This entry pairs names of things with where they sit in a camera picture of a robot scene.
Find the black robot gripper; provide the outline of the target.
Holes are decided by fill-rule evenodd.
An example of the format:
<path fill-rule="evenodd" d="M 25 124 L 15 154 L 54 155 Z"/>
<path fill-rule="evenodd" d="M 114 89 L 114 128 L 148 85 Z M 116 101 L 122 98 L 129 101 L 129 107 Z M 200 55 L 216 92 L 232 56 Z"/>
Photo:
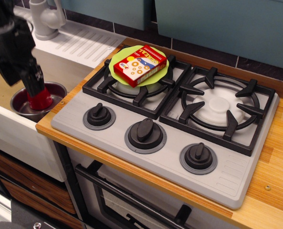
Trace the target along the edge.
<path fill-rule="evenodd" d="M 45 88 L 42 69 L 31 54 L 34 47 L 28 23 L 14 14 L 13 1 L 0 0 L 0 74 L 9 86 L 22 80 L 30 97 Z"/>

